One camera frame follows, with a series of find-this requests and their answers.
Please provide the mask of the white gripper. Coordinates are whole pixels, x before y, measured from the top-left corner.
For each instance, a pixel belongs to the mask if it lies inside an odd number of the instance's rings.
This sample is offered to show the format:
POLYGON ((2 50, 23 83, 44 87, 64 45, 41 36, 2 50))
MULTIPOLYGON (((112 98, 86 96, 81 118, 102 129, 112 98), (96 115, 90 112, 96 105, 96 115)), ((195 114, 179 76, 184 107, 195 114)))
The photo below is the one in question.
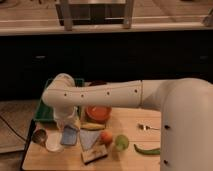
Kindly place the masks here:
POLYGON ((63 130, 65 126, 79 129, 79 117, 76 107, 71 107, 68 110, 54 109, 53 118, 59 130, 63 130))

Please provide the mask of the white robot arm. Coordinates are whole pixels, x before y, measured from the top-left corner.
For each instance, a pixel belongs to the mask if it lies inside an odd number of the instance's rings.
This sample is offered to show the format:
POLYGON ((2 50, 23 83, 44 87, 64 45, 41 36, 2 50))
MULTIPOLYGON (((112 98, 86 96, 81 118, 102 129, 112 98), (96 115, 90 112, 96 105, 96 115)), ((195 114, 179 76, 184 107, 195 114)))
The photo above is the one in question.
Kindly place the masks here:
POLYGON ((213 171, 213 84, 198 78, 77 87, 57 75, 42 94, 58 116, 73 106, 143 108, 161 113, 160 171, 213 171))

